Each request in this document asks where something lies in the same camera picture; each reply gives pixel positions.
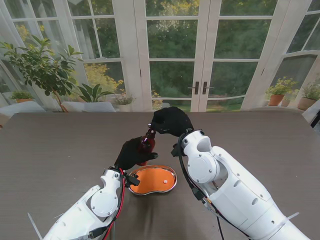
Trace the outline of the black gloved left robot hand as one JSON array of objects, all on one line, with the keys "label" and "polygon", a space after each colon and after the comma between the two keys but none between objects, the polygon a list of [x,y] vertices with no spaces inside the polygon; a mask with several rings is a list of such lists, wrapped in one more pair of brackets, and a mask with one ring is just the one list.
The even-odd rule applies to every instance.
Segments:
[{"label": "black gloved left robot hand", "polygon": [[114,163],[114,167],[122,170],[129,170],[135,165],[154,160],[158,157],[156,152],[141,153],[138,151],[140,138],[136,137],[126,141]]}]

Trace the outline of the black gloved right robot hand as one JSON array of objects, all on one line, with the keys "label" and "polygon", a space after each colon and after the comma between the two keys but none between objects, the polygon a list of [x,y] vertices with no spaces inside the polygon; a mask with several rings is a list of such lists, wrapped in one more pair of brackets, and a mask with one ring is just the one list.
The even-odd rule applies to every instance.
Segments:
[{"label": "black gloved right robot hand", "polygon": [[185,134],[187,130],[194,130],[188,115],[175,106],[155,111],[150,128],[159,134],[170,134],[175,137]]}]

